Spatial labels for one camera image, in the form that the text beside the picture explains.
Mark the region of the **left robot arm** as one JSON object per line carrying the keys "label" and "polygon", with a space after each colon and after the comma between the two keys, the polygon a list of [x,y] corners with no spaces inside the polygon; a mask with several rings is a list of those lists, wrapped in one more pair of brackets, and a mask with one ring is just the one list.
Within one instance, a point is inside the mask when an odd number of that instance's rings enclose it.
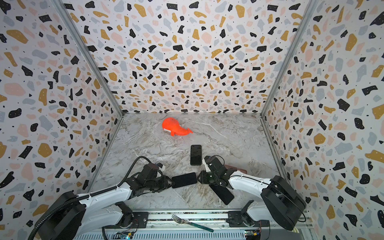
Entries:
{"label": "left robot arm", "polygon": [[140,222],[127,201],[145,194],[160,193],[173,184],[159,165],[148,163],[141,172],[133,175],[128,172],[120,183],[112,187],[80,195],[64,193],[36,222],[28,238],[72,240],[107,226],[138,228]]}

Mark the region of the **black phone case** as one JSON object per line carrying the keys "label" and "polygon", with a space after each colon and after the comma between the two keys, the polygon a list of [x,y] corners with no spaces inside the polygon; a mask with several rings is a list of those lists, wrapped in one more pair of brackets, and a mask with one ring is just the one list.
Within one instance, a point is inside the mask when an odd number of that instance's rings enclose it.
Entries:
{"label": "black phone case", "polygon": [[200,166],[202,164],[201,145],[191,145],[190,164],[191,166]]}

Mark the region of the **black smartphone front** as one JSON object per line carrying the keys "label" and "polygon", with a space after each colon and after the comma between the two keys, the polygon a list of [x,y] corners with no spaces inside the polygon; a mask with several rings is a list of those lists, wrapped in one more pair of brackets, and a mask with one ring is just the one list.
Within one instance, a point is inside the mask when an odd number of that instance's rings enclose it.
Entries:
{"label": "black smartphone front", "polygon": [[180,176],[175,176],[171,178],[172,180],[172,188],[177,189],[189,185],[194,185],[197,183],[196,173],[188,173]]}

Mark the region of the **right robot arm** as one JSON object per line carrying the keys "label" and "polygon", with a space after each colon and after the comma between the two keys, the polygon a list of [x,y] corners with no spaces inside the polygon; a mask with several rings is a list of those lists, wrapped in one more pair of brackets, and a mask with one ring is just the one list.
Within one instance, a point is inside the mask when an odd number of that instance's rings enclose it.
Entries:
{"label": "right robot arm", "polygon": [[254,227],[260,221],[274,221],[283,229],[292,231],[305,216],[306,202],[284,178],[250,176],[224,165],[218,155],[206,156],[202,163],[205,170],[199,174],[198,182],[209,185],[225,205],[234,200],[231,190],[247,192],[264,202],[264,210],[250,200],[240,211],[230,213],[228,223],[231,227]]}

